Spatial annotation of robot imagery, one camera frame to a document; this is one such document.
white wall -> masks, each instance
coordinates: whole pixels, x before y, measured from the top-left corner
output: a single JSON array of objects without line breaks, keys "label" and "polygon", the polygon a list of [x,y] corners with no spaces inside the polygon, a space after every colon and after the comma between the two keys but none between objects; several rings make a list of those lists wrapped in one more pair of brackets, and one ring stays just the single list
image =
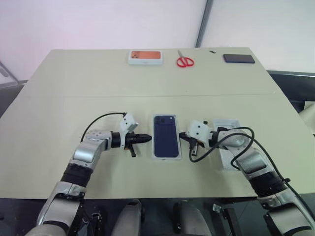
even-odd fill
[{"label": "white wall", "polygon": [[205,0],[0,0],[0,60],[28,79],[52,49],[194,47]]},{"label": "white wall", "polygon": [[268,70],[315,72],[315,0],[214,0],[202,47],[227,46]]}]

blue phone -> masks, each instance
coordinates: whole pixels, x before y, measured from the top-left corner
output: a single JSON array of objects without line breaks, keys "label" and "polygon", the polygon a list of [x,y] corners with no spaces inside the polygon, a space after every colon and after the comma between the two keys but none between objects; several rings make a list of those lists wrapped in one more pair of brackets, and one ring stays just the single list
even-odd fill
[{"label": "blue phone", "polygon": [[181,159],[175,115],[155,115],[153,118],[154,158]]}]

phone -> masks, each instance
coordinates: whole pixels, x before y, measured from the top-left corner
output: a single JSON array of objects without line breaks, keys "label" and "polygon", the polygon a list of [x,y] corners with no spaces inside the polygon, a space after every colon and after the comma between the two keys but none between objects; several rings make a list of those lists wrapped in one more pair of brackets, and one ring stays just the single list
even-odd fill
[{"label": "phone", "polygon": [[154,159],[182,158],[175,115],[154,115],[152,145]]},{"label": "phone", "polygon": [[223,58],[225,62],[229,63],[255,63],[251,55],[223,54]]}]

floor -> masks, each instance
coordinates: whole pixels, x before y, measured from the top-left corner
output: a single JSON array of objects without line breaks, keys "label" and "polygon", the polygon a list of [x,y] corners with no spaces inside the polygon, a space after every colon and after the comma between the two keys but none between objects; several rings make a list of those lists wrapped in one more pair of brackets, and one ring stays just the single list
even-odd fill
[{"label": "floor", "polygon": [[[17,86],[0,90],[0,117],[15,99],[23,86]],[[315,212],[315,194],[302,195],[310,208]],[[142,199],[145,207],[145,221],[141,227],[142,236],[173,233],[172,209],[173,205],[180,199]],[[214,213],[211,208],[218,199],[194,198],[187,199],[199,208],[208,223],[213,235],[231,235],[228,223],[221,216]],[[234,199],[242,201],[224,205],[235,209],[236,216],[244,236],[267,236],[270,235],[263,220],[264,210],[257,200],[246,201],[246,199]],[[106,212],[105,234],[110,235],[117,217],[124,206],[130,200],[86,200],[85,208],[87,213],[95,209],[102,209]],[[21,236],[35,226],[36,219],[44,200],[21,200],[21,199],[0,199],[0,236]]]}]

smartphone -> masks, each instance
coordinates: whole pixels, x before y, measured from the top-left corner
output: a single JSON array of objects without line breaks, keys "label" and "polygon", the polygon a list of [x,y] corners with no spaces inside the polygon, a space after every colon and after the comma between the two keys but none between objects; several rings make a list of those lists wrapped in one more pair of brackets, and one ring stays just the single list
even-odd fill
[{"label": "smartphone", "polygon": [[154,159],[182,158],[175,115],[153,116],[152,145]]},{"label": "smartphone", "polygon": [[255,63],[251,55],[223,54],[223,58],[225,62],[229,63]]}]

